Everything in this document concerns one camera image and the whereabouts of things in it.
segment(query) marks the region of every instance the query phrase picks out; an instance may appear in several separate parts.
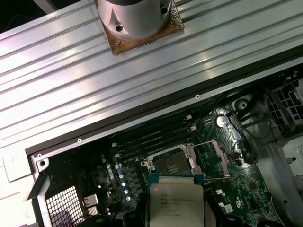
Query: metal frame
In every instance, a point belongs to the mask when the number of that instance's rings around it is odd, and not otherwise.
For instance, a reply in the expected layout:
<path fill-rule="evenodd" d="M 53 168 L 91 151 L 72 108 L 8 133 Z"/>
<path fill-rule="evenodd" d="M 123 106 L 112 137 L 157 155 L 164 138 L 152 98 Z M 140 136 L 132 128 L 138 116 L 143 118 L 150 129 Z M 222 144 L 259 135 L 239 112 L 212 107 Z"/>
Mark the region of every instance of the metal frame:
<path fill-rule="evenodd" d="M 57 8 L 50 0 L 33 0 L 46 14 L 53 13 Z"/>
<path fill-rule="evenodd" d="M 221 75 L 302 44 L 301 0 L 203 3 L 178 6 L 183 33 L 120 56 L 110 53 L 91 0 L 1 34 L 1 154 L 226 81 Z"/>
<path fill-rule="evenodd" d="M 136 120 L 130 121 L 128 123 L 118 125 L 118 126 L 112 128 L 112 129 L 105 130 L 101 133 L 98 133 L 98 131 L 96 131 L 94 133 L 89 133 L 88 135 L 82 135 L 78 138 L 75 138 L 75 139 L 71 140 L 70 144 L 64 144 L 64 143 L 61 144 L 62 146 L 58 149 L 56 149 L 57 146 L 55 146 L 54 151 L 49 152 L 49 150 L 46 150 L 46 152 L 36 152 L 33 155 L 33 158 L 36 162 L 44 160 L 46 158 L 49 158 L 51 156 L 60 154 L 62 152 L 70 150 L 72 148 L 76 148 L 80 145 L 92 142 L 94 140 L 100 139 L 102 137 L 105 137 L 105 136 L 108 136 L 108 135 L 111 135 L 111 134 L 115 134 L 116 132 L 134 127 L 136 125 L 139 125 L 141 123 L 144 123 L 144 122 L 152 120 L 152 119 L 155 119 L 157 117 L 172 113 L 172 112 L 177 111 L 181 108 L 189 107 L 190 105 L 197 104 L 198 102 L 203 102 L 203 101 L 209 99 L 210 97 L 213 97 L 213 96 L 216 96 L 216 95 L 218 95 L 220 93 L 223 93 L 225 91 L 231 90 L 232 88 L 237 88 L 237 87 L 247 85 L 249 83 L 257 81 L 258 79 L 266 78 L 267 76 L 270 76 L 274 73 L 277 73 L 279 71 L 288 69 L 292 66 L 295 66 L 295 65 L 298 65 L 298 64 L 301 64 L 301 63 L 303 63 L 303 57 L 300 57 L 298 59 L 286 62 L 286 63 L 281 64 L 281 65 L 278 65 L 278 66 L 273 67 L 271 69 L 268 69 L 266 71 L 263 71 L 263 72 L 260 72 L 260 73 L 257 73 L 257 74 L 253 74 L 253 75 L 251 75 L 247 78 L 240 79 L 240 80 L 238 80 L 238 81 L 236 81 L 232 84 L 222 86 L 220 88 L 211 90 L 211 91 L 206 92 L 206 93 L 198 94 L 193 98 L 187 99 L 186 101 L 183 101 L 183 102 L 178 103 L 176 105 L 173 105 L 173 106 L 170 106 L 168 108 L 162 109 L 160 111 L 154 112 L 154 113 L 149 114 L 147 116 L 138 118 Z"/>

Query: black cable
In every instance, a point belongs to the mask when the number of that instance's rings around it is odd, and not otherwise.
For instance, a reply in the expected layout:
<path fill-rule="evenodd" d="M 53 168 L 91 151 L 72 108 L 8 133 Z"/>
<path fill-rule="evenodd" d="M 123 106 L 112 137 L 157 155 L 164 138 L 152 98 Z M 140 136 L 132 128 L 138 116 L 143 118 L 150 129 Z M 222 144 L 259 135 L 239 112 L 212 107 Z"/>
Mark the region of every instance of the black cable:
<path fill-rule="evenodd" d="M 243 136 L 243 137 L 245 137 L 245 135 L 232 123 L 232 121 L 231 121 L 231 119 L 230 119 L 230 117 L 228 117 L 228 119 L 229 119 L 229 122 L 230 122 L 230 124 L 235 128 L 235 130 L 241 135 L 241 136 Z M 270 115 L 268 115 L 265 119 L 269 119 L 269 130 L 268 130 L 268 132 L 267 132 L 267 134 L 266 135 L 264 135 L 264 136 L 261 136 L 261 137 L 257 137 L 257 136 L 255 136 L 255 135 L 253 135 L 248 129 L 246 129 L 242 124 L 241 124 L 241 126 L 242 126 L 242 129 L 244 130 L 244 131 L 246 131 L 252 138 L 254 138 L 254 139 L 257 139 L 257 140 L 259 140 L 259 139 L 265 139 L 267 136 L 269 136 L 269 134 L 271 133 L 271 126 L 272 126 L 272 119 L 271 119 L 271 117 L 270 117 Z"/>
<path fill-rule="evenodd" d="M 259 160 L 259 158 L 260 158 L 261 155 L 263 154 L 263 151 L 265 150 L 265 148 L 267 147 L 268 144 L 276 143 L 276 142 L 277 142 L 276 140 L 271 140 L 271 141 L 266 142 L 266 143 L 264 144 L 263 148 L 261 149 L 261 151 L 260 151 L 260 153 L 259 153 L 259 155 L 258 155 L 258 157 L 256 158 L 255 161 L 258 161 L 258 160 Z"/>
<path fill-rule="evenodd" d="M 268 116 L 269 116 L 269 114 L 265 113 L 265 114 L 264 114 L 264 117 L 261 117 L 261 118 L 266 118 L 266 117 L 268 117 Z M 249 118 L 253 118 L 253 117 L 260 117 L 260 114 L 259 114 L 259 113 L 249 114 L 249 115 L 247 115 L 247 116 L 245 116 L 245 117 L 242 117 L 242 118 L 240 119 L 240 122 L 247 121 Z"/>
<path fill-rule="evenodd" d="M 13 23 L 13 21 L 14 21 L 17 17 L 24 17 L 24 18 L 29 19 L 29 21 L 32 21 L 32 20 L 33 20 L 32 18 L 30 18 L 30 17 L 28 17 L 28 16 L 24 16 L 24 15 L 21 15 L 21 14 L 17 14 L 17 15 L 15 15 L 15 16 L 10 20 L 9 24 L 6 26 L 6 28 L 4 29 L 3 32 L 6 32 L 6 31 L 9 29 L 11 23 Z"/>

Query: capacitor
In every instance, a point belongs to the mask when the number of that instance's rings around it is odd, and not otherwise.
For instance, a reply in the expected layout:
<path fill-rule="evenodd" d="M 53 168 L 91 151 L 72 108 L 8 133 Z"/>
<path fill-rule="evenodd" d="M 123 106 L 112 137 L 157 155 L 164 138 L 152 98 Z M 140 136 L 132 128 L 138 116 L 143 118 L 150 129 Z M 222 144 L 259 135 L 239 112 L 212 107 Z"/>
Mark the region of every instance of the capacitor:
<path fill-rule="evenodd" d="M 128 194 L 129 193 L 129 188 L 125 188 L 124 189 L 124 194 Z"/>
<path fill-rule="evenodd" d="M 128 195 L 128 196 L 126 197 L 126 200 L 127 200 L 127 201 L 130 201 L 131 199 L 132 199 L 131 195 Z"/>

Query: white plastic component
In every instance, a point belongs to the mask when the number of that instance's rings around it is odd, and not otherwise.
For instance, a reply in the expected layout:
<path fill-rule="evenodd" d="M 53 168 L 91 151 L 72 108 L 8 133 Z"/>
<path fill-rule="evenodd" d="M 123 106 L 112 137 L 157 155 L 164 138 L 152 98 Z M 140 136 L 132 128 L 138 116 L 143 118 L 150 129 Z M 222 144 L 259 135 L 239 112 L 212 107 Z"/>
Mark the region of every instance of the white plastic component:
<path fill-rule="evenodd" d="M 224 207 L 224 203 L 223 202 L 220 202 L 220 203 L 218 203 L 218 205 L 219 205 L 219 207 Z"/>
<path fill-rule="evenodd" d="M 190 127 L 190 130 L 191 130 L 191 131 L 197 130 L 197 127 L 196 127 L 196 126 L 191 126 L 191 127 Z"/>
<path fill-rule="evenodd" d="M 217 194 L 217 195 L 221 195 L 222 193 L 223 193 L 222 189 L 217 189 L 217 190 L 216 190 L 216 194 Z"/>

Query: mesh grille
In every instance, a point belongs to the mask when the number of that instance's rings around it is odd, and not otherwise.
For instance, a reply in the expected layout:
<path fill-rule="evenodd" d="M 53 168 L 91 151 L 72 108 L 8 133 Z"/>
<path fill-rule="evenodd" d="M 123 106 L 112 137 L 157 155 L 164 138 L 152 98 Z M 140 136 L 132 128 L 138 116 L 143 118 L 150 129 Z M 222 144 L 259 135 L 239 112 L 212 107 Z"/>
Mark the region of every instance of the mesh grille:
<path fill-rule="evenodd" d="M 53 227 L 74 227 L 84 221 L 75 186 L 46 200 Z"/>
<path fill-rule="evenodd" d="M 303 103 L 295 91 L 289 91 L 286 87 L 280 87 L 274 90 L 275 95 L 280 99 L 283 106 L 292 115 L 296 124 L 303 122 Z M 287 120 L 283 116 L 280 108 L 275 102 L 270 103 L 270 111 L 272 115 L 287 124 Z"/>

